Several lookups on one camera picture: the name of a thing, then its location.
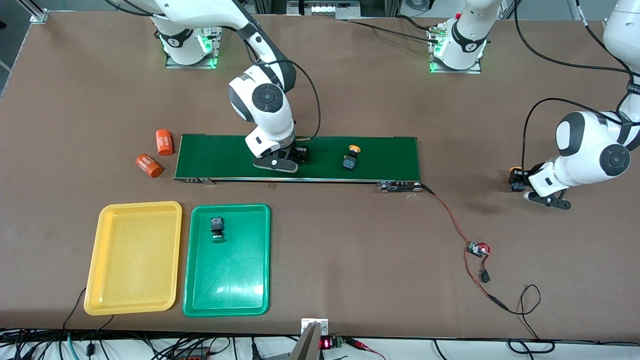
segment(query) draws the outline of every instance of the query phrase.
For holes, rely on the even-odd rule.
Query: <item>plastic tray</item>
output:
[[[175,201],[109,205],[95,233],[84,310],[163,311],[175,302],[182,208]]]
[[[224,221],[214,243],[211,218]],[[201,205],[191,214],[186,316],[262,315],[269,308],[271,210],[265,204]]]

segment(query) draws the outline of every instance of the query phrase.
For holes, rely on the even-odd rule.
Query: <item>brown table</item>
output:
[[[640,167],[568,192],[573,209],[547,209],[507,191],[529,108],[548,96],[614,108],[623,74],[570,69],[531,54],[498,21],[481,76],[430,74],[426,46],[325,17],[259,17],[316,82],[321,135],[417,136],[422,179],[472,239],[492,246],[487,290],[515,307],[529,283],[542,304],[528,317],[544,338],[640,339]],[[419,35],[403,20],[371,20]],[[580,22],[523,22],[549,56],[615,65]],[[599,33],[602,27],[594,24]],[[0,102],[0,326],[61,327],[86,284],[100,210],[176,200],[184,207],[178,299],[162,313],[118,315],[112,329],[289,333],[327,317],[360,336],[528,337],[465,273],[464,244],[427,193],[369,185],[172,180],[175,156],[150,179],[134,164],[154,153],[154,131],[247,134],[227,83],[249,66],[225,35],[218,70],[165,70],[147,19],[115,12],[53,13],[31,29]],[[310,86],[289,93],[298,133],[316,126]],[[575,110],[547,104],[529,130],[527,164],[555,156],[554,129]],[[186,318],[184,259],[199,204],[264,202],[273,211],[271,307],[264,316]],[[478,268],[471,259],[473,271]],[[534,296],[527,296],[531,305]],[[69,326],[106,318],[80,309]]]

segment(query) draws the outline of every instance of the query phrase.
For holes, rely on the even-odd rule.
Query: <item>white surface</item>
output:
[[[440,360],[440,356],[435,350],[431,340],[404,340],[404,339],[361,339],[373,350],[383,354],[387,360]],[[265,357],[276,356],[290,352],[295,346],[295,342],[289,338],[256,338],[256,344],[260,355]],[[153,357],[151,349],[142,341],[136,340],[109,340],[103,341],[110,360],[147,360]],[[174,341],[154,340],[156,350],[170,346]],[[74,342],[74,347],[81,360],[86,360],[84,350],[88,341]],[[98,342],[94,341],[96,353],[92,357],[94,360],[105,360],[104,354]],[[225,339],[216,340],[213,351],[221,350],[227,341]],[[438,340],[438,345],[443,355],[448,360],[473,359],[473,360],[514,360],[528,359],[526,355],[518,355],[510,351],[503,341],[461,341],[461,340]],[[544,346],[529,344],[531,350],[542,350]],[[66,341],[63,342],[64,360],[72,359]],[[238,359],[251,359],[251,339],[236,338],[236,349]],[[0,359],[13,358],[13,345],[0,348]],[[356,350],[346,346],[342,348],[325,350],[326,360],[337,359],[342,356],[349,356],[347,360],[381,360],[376,354]],[[640,359],[640,347],[614,346],[614,345],[581,345],[581,344],[557,344],[555,351],[545,355],[534,355],[536,360],[631,360]],[[49,347],[44,360],[60,360],[58,354],[58,344]],[[234,360],[233,343],[224,352],[210,357],[210,360]]]

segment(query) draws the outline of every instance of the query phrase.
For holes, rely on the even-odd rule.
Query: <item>yellow tray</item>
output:
[[[164,311],[175,302],[182,207],[175,201],[109,205],[95,233],[84,310]]]

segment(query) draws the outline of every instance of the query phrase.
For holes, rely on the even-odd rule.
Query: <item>orange can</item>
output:
[[[156,131],[156,144],[158,146],[158,154],[162,156],[169,156],[173,154],[171,131],[167,129],[160,129]]]
[[[147,154],[140,154],[140,156],[136,158],[136,164],[138,164],[138,166],[144,170],[147,175],[153,178],[160,176],[164,171],[162,166],[156,163],[156,161]]]

